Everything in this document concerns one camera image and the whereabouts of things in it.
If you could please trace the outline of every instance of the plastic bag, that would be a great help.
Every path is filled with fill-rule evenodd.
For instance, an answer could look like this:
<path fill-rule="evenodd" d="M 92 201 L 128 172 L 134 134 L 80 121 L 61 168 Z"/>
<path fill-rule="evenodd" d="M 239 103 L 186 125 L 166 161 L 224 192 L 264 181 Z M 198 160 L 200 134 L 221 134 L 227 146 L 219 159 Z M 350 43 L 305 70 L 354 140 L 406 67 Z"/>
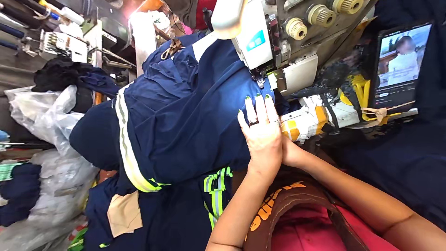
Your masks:
<path fill-rule="evenodd" d="M 0 251 L 32 251 L 59 236 L 70 233 L 85 221 L 81 215 L 50 229 L 41 229 L 27 221 L 16 222 L 0 232 Z"/>
<path fill-rule="evenodd" d="M 65 155 L 71 148 L 68 136 L 83 116 L 69 113 L 76 105 L 77 87 L 71 85 L 63 92 L 32 92 L 31 88 L 4 92 L 11 105 L 11 117 Z"/>
<path fill-rule="evenodd" d="M 32 92 L 32 87 L 5 91 L 11 117 L 36 137 L 56 146 L 31 158 L 42 166 L 41 192 L 28 219 L 0 231 L 0 251 L 28 251 L 72 231 L 72 219 L 83 209 L 88 189 L 99 169 L 70 145 L 69 136 L 82 113 L 69 113 L 76 103 L 76 86 L 62 92 Z"/>
<path fill-rule="evenodd" d="M 41 190 L 27 221 L 49 228 L 79 215 L 98 169 L 73 149 L 66 155 L 46 150 L 35 154 L 31 163 L 42 166 Z"/>

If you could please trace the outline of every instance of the person on screen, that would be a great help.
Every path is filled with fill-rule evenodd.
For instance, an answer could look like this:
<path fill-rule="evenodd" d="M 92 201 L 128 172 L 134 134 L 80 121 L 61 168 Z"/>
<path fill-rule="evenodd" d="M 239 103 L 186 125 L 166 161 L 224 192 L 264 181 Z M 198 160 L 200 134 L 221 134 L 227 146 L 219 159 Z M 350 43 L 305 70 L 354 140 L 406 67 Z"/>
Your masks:
<path fill-rule="evenodd" d="M 418 78 L 417 53 L 415 42 L 410 36 L 403 36 L 396 43 L 396 58 L 389 61 L 387 85 L 399 84 Z"/>

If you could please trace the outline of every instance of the reflective tape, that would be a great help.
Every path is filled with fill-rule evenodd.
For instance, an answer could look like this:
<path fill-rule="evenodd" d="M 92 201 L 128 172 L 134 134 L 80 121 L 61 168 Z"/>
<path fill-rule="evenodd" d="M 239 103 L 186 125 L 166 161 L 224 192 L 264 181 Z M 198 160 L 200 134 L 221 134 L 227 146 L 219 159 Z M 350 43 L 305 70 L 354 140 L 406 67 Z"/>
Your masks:
<path fill-rule="evenodd" d="M 122 161 L 124 164 L 125 174 L 130 182 L 142 192 L 156 192 L 161 189 L 161 186 L 169 185 L 163 183 L 157 183 L 153 178 L 146 180 L 138 166 L 135 154 L 133 153 L 132 143 L 128 137 L 128 109 L 125 104 L 124 91 L 131 84 L 126 85 L 118 91 L 116 96 L 116 115 L 119 121 L 119 147 L 121 152 Z"/>
<path fill-rule="evenodd" d="M 226 190 L 225 176 L 232 177 L 232 171 L 229 167 L 219 170 L 216 174 L 208 175 L 203 182 L 204 192 L 208 192 L 211 195 L 212 212 L 208 209 L 206 203 L 204 203 L 204 206 L 209 213 L 212 229 L 223 213 L 223 191 Z M 214 180 L 217 181 L 216 188 L 212 187 Z"/>

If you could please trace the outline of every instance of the hand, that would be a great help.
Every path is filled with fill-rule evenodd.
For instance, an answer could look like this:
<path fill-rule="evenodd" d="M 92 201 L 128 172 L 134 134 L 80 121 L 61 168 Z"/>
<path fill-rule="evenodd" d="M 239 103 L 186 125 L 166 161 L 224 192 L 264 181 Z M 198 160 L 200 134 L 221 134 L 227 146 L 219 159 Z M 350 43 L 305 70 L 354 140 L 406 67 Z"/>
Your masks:
<path fill-rule="evenodd" d="M 282 134 L 282 163 L 290 167 L 302 168 L 308 152 L 294 144 L 288 137 Z"/>
<path fill-rule="evenodd" d="M 251 161 L 248 165 L 248 174 L 257 176 L 269 186 L 282 162 L 282 137 L 273 98 L 260 94 L 256 95 L 256 111 L 250 97 L 246 97 L 246 112 L 249 125 L 246 123 L 244 114 L 239 110 L 237 116 L 243 135 L 248 144 Z"/>

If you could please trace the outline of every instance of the white sewing machine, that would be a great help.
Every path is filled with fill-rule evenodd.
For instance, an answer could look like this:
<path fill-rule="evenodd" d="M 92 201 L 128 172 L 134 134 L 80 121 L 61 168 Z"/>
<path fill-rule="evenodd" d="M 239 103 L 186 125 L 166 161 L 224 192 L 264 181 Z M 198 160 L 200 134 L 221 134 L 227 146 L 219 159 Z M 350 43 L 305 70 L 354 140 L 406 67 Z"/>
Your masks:
<path fill-rule="evenodd" d="M 346 49 L 344 41 L 366 14 L 373 17 L 376 2 L 218 0 L 211 18 L 214 32 L 194 44 L 195 56 L 199 60 L 217 38 L 231 39 L 258 85 L 262 88 L 268 78 L 272 89 L 286 96 L 313 84 L 318 69 Z M 321 95 L 299 99 L 302 109 L 281 117 L 282 133 L 302 144 L 323 133 L 326 124 L 342 128 L 360 123 L 358 112 L 344 101 L 326 107 Z M 413 114 L 416 109 L 399 117 Z"/>

